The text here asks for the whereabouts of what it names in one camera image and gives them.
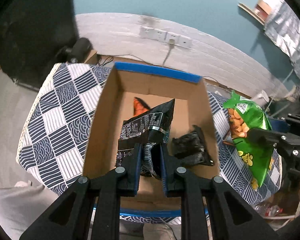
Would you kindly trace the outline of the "green pea snack bag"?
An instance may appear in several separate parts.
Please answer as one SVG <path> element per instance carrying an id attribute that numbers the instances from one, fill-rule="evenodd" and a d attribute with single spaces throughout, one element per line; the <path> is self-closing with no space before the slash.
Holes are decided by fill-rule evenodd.
<path id="1" fill-rule="evenodd" d="M 252 173 L 253 189 L 262 186 L 270 167 L 273 149 L 258 142 L 254 132 L 270 131 L 271 124 L 263 109 L 250 99 L 244 98 L 235 91 L 223 108 L 228 111 L 228 122 L 232 142 L 239 157 Z"/>

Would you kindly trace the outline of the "small black snack pack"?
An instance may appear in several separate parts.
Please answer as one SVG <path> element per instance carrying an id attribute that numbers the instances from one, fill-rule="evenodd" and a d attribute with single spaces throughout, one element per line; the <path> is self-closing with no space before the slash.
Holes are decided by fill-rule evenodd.
<path id="1" fill-rule="evenodd" d="M 215 163 L 207 150 L 202 129 L 192 125 L 190 133 L 172 139 L 173 156 L 185 167 L 196 165 L 213 166 Z"/>

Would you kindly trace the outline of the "black snack bag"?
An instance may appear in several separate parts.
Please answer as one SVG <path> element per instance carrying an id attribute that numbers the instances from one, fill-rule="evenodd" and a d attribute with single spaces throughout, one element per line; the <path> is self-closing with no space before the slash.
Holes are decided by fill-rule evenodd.
<path id="1" fill-rule="evenodd" d="M 140 174 L 161 179 L 160 145 L 166 144 L 170 135 L 175 100 L 162 103 L 149 111 L 125 120 L 118 140 L 116 164 L 133 155 L 135 144 L 142 145 Z"/>

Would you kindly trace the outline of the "orange cheese puff bag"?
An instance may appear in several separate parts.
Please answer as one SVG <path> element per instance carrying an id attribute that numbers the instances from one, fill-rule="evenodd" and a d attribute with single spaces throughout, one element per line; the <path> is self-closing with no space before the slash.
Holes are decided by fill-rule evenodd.
<path id="1" fill-rule="evenodd" d="M 147 103 L 145 103 L 141 98 L 137 98 L 134 97 L 133 100 L 133 116 L 138 116 L 141 115 L 147 111 L 149 111 L 151 108 L 149 107 L 149 105 L 147 105 Z"/>

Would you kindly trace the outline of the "white electric kettle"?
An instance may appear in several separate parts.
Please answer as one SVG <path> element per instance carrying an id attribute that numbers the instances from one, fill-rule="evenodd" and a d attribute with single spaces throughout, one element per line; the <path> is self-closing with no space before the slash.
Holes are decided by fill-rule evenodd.
<path id="1" fill-rule="evenodd" d="M 255 102 L 260 107 L 263 107 L 269 102 L 269 97 L 264 90 L 261 90 L 258 94 L 256 94 L 253 98 L 251 98 L 253 102 Z"/>

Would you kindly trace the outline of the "plastic water bottle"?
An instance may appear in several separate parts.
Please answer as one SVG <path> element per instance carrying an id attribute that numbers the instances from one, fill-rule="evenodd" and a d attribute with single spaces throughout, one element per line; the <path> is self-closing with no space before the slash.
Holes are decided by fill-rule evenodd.
<path id="1" fill-rule="evenodd" d="M 276 217 L 283 211 L 278 205 L 273 205 L 269 202 L 260 203 L 254 209 L 262 217 Z"/>

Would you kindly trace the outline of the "blue-rimmed cardboard box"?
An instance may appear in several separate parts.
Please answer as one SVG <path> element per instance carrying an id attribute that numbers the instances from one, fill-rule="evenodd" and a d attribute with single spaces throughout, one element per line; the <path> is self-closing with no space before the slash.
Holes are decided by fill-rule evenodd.
<path id="1" fill-rule="evenodd" d="M 97 219 L 121 209 L 174 210 L 205 216 L 199 191 L 177 172 L 172 138 L 201 128 L 205 148 L 218 160 L 205 80 L 198 75 L 135 63 L 114 64 L 99 98 L 85 154 L 85 193 Z"/>

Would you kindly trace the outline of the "navy white patterned tablecloth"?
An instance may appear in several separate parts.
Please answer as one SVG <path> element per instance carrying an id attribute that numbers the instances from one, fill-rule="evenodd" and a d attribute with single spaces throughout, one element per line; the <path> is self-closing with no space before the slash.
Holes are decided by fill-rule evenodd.
<path id="1" fill-rule="evenodd" d="M 62 194 L 83 171 L 91 123 L 112 66 L 58 63 L 44 81 L 20 136 L 16 161 L 56 194 Z M 261 187 L 234 147 L 223 144 L 229 127 L 226 98 L 208 92 L 221 176 L 249 203 L 258 204 L 277 193 L 282 181 L 282 163 L 273 153 Z"/>

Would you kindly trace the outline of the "grey tarp curtain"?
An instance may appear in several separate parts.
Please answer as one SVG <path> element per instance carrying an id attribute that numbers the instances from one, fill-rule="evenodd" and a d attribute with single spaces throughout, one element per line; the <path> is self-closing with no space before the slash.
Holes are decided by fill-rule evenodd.
<path id="1" fill-rule="evenodd" d="M 285 1 L 268 16 L 264 32 L 289 57 L 300 79 L 300 20 Z"/>

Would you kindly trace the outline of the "black fabric backdrop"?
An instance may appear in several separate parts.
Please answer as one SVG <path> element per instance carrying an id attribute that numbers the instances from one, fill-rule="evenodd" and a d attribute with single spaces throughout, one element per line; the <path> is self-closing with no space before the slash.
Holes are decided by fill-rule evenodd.
<path id="1" fill-rule="evenodd" d="M 77 40 L 73 0 L 11 0 L 0 13 L 0 67 L 29 86 L 40 88 Z"/>

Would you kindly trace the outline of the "white wall socket strip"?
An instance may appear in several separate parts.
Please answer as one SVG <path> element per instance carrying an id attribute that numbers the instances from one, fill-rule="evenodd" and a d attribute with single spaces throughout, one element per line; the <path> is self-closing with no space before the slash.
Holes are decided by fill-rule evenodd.
<path id="1" fill-rule="evenodd" d="M 187 36 L 151 27 L 141 26 L 140 37 L 164 43 L 172 42 L 173 44 L 183 48 L 192 47 L 192 39 Z"/>

